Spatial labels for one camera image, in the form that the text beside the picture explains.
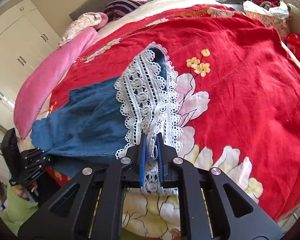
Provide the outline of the green left sleeve forearm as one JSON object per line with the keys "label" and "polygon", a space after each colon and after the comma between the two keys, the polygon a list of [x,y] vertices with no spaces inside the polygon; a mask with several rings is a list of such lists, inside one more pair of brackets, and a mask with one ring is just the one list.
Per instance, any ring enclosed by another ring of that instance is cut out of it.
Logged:
{"label": "green left sleeve forearm", "polygon": [[11,189],[11,185],[7,186],[7,205],[5,209],[0,211],[0,218],[5,225],[17,236],[22,224],[27,221],[38,209],[38,202],[31,202],[17,196]]}

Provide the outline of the left hand red nails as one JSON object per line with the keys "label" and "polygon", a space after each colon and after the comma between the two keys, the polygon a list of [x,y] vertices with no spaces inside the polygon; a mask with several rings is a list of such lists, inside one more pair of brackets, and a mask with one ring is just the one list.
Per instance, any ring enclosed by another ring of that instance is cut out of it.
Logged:
{"label": "left hand red nails", "polygon": [[[33,192],[34,190],[36,190],[37,187],[38,187],[37,182],[34,181],[34,182],[32,183],[31,191]],[[28,199],[29,199],[28,196],[27,196],[27,194],[25,193],[25,190],[24,190],[24,188],[23,188],[22,185],[20,185],[20,184],[14,185],[14,186],[11,187],[11,189],[12,189],[12,191],[13,191],[17,196],[19,196],[20,198],[23,198],[23,199],[25,199],[25,200],[28,200]]]}

